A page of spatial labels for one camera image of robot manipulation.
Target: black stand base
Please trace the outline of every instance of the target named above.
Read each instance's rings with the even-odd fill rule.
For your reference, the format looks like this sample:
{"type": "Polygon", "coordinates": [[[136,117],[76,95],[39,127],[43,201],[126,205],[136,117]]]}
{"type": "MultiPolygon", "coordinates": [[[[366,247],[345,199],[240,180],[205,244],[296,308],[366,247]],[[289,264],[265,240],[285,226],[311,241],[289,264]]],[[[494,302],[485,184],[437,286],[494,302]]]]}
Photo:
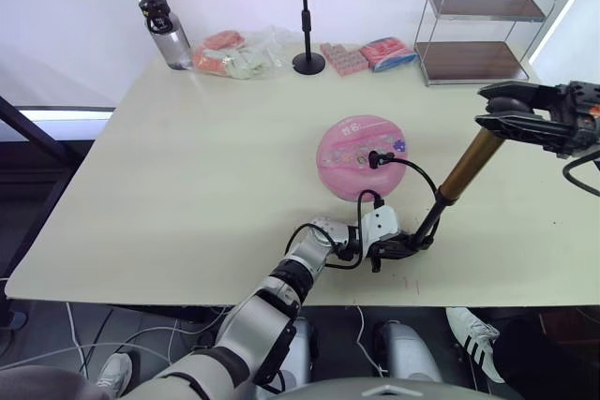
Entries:
{"type": "Polygon", "coordinates": [[[310,53],[310,60],[305,53],[297,54],[293,60],[293,69],[304,75],[315,75],[325,68],[325,59],[318,53],[310,53]]]}

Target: pink plate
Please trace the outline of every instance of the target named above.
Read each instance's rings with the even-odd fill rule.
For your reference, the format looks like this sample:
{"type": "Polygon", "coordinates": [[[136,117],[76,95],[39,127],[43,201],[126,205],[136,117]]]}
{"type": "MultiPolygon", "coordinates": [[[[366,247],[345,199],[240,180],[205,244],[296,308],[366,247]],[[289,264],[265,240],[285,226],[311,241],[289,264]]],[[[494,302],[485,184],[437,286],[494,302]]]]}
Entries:
{"type": "Polygon", "coordinates": [[[396,124],[378,116],[351,116],[329,128],[317,150],[319,178],[336,196],[356,201],[364,189],[387,196],[400,183],[406,166],[368,166],[371,151],[408,157],[406,141],[396,124]]]}

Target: white tabletop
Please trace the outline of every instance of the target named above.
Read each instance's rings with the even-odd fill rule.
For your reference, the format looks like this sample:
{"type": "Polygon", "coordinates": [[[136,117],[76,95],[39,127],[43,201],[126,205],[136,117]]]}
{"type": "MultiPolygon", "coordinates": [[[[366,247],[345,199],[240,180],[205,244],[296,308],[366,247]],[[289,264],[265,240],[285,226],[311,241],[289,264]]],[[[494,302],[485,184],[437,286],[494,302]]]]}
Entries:
{"type": "MultiPolygon", "coordinates": [[[[485,111],[477,88],[427,88],[417,65],[233,81],[157,60],[92,147],[7,295],[237,303],[277,265],[296,226],[315,215],[355,220],[355,205],[317,176],[329,126],[354,114],[396,122],[410,159],[440,184],[477,132],[473,117],[485,111]]],[[[307,304],[600,304],[600,204],[563,179],[563,164],[507,142],[446,210],[429,250],[385,260],[379,274],[368,263],[326,269],[307,304]]],[[[578,174],[594,177],[589,168],[578,174]]],[[[432,202],[412,170],[387,198],[408,231],[432,202]]]]}

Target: white sneaker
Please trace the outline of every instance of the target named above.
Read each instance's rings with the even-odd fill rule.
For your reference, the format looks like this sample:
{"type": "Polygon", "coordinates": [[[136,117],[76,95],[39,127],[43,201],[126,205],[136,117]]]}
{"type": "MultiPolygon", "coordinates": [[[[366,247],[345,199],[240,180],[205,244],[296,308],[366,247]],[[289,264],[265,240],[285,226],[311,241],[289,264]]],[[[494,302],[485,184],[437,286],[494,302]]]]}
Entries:
{"type": "Polygon", "coordinates": [[[491,343],[498,339],[500,332],[483,322],[467,308],[446,308],[448,323],[454,337],[467,349],[473,360],[484,373],[496,383],[504,383],[494,366],[491,343]]]}
{"type": "Polygon", "coordinates": [[[118,398],[131,381],[132,372],[133,365],[129,355],[126,353],[113,353],[100,370],[96,385],[108,391],[113,398],[118,398]]]}

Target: plastic bag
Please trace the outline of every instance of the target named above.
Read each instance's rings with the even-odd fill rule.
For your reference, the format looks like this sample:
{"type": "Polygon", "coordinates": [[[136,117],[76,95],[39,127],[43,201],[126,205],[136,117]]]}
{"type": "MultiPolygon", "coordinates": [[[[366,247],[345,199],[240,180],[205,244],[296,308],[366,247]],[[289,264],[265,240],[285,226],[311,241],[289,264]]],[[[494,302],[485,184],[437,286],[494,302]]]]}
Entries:
{"type": "Polygon", "coordinates": [[[275,27],[258,32],[224,30],[207,37],[192,55],[201,72],[233,79],[270,78],[289,66],[283,51],[288,32],[275,27]]]}

